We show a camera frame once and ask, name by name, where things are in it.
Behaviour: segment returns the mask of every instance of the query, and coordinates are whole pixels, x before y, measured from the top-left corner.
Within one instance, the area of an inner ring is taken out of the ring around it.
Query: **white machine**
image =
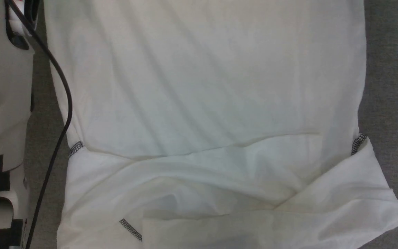
[[[17,1],[32,23],[39,1]],[[24,145],[32,108],[34,51],[22,37],[22,24],[0,0],[0,248],[22,248],[29,188],[24,175]]]

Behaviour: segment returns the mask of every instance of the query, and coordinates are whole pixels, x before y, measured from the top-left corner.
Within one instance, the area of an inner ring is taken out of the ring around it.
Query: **floor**
[[[368,73],[359,110],[361,132],[373,143],[389,186],[398,197],[398,0],[365,0]],[[38,31],[46,38],[41,16]],[[63,127],[51,79],[49,62],[36,51],[33,90],[35,110],[30,118],[25,154],[31,187],[30,217],[47,170],[49,159]],[[64,200],[68,146],[65,142],[55,162],[41,207],[32,248],[55,249],[56,230]],[[368,243],[365,249],[398,248],[398,228]]]

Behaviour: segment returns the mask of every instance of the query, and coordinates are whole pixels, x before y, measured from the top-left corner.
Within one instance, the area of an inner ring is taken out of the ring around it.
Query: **cable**
[[[62,85],[64,85],[65,94],[67,95],[67,101],[68,101],[67,121],[65,122],[64,128],[62,129],[62,132],[61,132],[59,139],[56,143],[55,150],[53,151],[52,157],[50,159],[49,168],[47,169],[46,177],[44,178],[44,183],[42,184],[41,192],[39,193],[38,202],[36,203],[35,213],[33,215],[30,232],[29,232],[29,237],[27,239],[27,244],[25,247],[25,249],[29,249],[30,244],[32,242],[33,233],[35,231],[36,222],[38,220],[39,209],[41,208],[42,199],[44,198],[44,193],[46,192],[47,183],[49,182],[50,174],[53,169],[53,164],[55,162],[55,159],[56,159],[57,153],[59,151],[59,147],[62,143],[62,140],[64,139],[64,136],[67,133],[68,127],[70,126],[70,123],[72,121],[73,102],[72,102],[72,95],[70,93],[70,88],[68,86],[67,79],[65,78],[65,75],[64,75],[61,67],[59,66],[58,62],[56,61],[55,57],[52,55],[52,53],[47,48],[47,46],[43,43],[43,41],[41,40],[39,35],[36,33],[35,28],[30,24],[30,22],[27,20],[27,18],[18,9],[14,0],[4,0],[4,1],[10,6],[10,8],[13,9],[14,13],[18,16],[19,20],[21,20],[22,24],[27,28],[27,30],[29,31],[29,33],[31,34],[33,39],[35,39],[36,43],[38,43],[38,45],[45,52],[45,54],[47,55],[47,57],[49,58],[49,60],[53,64],[53,66],[55,67],[57,73],[59,74],[59,76],[61,78]]]

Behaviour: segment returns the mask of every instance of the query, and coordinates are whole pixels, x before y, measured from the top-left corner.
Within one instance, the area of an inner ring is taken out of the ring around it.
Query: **white plastic device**
[[[24,4],[24,1],[17,2],[20,7]],[[15,249],[22,247],[28,215],[29,189],[23,158],[30,117],[34,51],[27,41],[28,49],[12,44],[7,21],[13,33],[25,35],[26,32],[19,20],[7,11],[4,0],[0,0],[0,199],[11,203],[9,208],[0,206],[0,243]]]

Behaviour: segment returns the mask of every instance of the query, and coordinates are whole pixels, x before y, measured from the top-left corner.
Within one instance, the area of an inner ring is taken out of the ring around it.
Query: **white t-shirt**
[[[54,0],[46,22],[85,145],[60,248],[356,248],[398,225],[369,140],[349,158],[363,1]]]

